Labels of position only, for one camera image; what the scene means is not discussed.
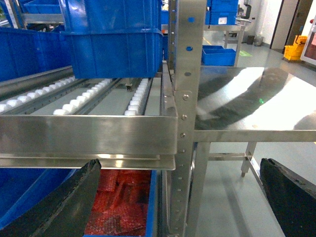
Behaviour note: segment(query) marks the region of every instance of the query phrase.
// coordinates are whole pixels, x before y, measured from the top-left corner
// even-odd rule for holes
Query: stainless steel table
[[[316,141],[316,87],[278,68],[202,67],[194,131],[187,236],[195,236],[207,163],[242,160],[262,188],[257,142]],[[248,142],[242,154],[210,154],[211,142]]]

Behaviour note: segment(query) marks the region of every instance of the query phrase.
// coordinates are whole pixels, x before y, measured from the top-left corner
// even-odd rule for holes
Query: roller conveyor
[[[73,81],[60,85],[69,78]],[[6,104],[52,88],[0,113],[6,134],[0,145],[1,166],[77,168],[99,158],[107,168],[173,169],[177,114],[173,95],[161,86],[162,80],[171,87],[160,73],[153,79],[134,79],[129,92],[122,79],[67,75],[34,83],[14,97],[0,97],[0,104]]]

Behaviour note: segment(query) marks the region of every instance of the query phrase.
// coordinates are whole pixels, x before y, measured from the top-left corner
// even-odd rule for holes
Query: reflective metal surface
[[[195,141],[314,141],[316,88],[278,68],[202,67]]]
[[[174,156],[161,155],[110,155],[110,154],[96,154],[96,155],[78,155],[70,156],[63,154],[58,156],[56,154],[40,154],[37,157],[25,156],[28,154],[2,154],[0,158],[0,167],[18,167],[18,168],[81,168],[91,159],[99,159],[102,168],[106,169],[166,169],[174,170]]]
[[[0,116],[0,156],[14,153],[175,154],[177,118]]]
[[[62,14],[22,14],[25,23],[60,24],[64,22]]]

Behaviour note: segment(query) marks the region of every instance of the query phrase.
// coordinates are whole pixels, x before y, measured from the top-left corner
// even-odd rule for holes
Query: metal upright post
[[[22,18],[22,12],[20,9],[19,2],[17,0],[4,0],[4,3],[6,5],[6,8],[8,9],[8,13],[12,21],[13,27],[16,29],[24,28],[25,26],[21,25],[20,23],[20,21],[23,21],[23,18]]]
[[[169,24],[168,24],[168,68],[174,70],[174,43],[176,30],[177,0],[169,0]]]
[[[178,0],[176,8],[174,95],[179,115],[178,154],[176,170],[171,173],[169,232],[180,237],[185,236],[187,226],[205,9],[206,0]]]
[[[192,173],[192,184],[189,199],[187,237],[194,237],[198,224],[198,213],[203,193],[204,179],[207,169],[210,143],[199,142],[197,144],[194,168]]]
[[[248,146],[246,149],[246,157],[243,160],[242,165],[241,165],[242,177],[245,177],[246,173],[248,173],[249,171],[250,166],[249,166],[248,160],[251,161],[253,154],[255,153],[256,145],[257,145],[256,142],[248,142]]]

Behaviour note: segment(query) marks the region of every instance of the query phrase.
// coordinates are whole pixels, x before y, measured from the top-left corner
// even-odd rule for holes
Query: metal table leg
[[[256,145],[257,145],[256,142],[248,142],[248,146],[246,149],[246,157],[241,165],[241,176],[242,177],[245,177],[246,173],[248,173],[248,171],[249,171],[250,166],[249,166],[248,160],[251,161],[253,154],[255,152],[255,149],[256,149]]]
[[[195,156],[192,162],[192,167],[194,167],[194,170],[192,171],[192,182],[189,196],[189,210],[187,220],[188,226],[186,231],[187,237],[194,237],[196,234],[198,213],[203,192],[209,149],[210,143],[200,142],[197,144],[197,149],[195,150]]]

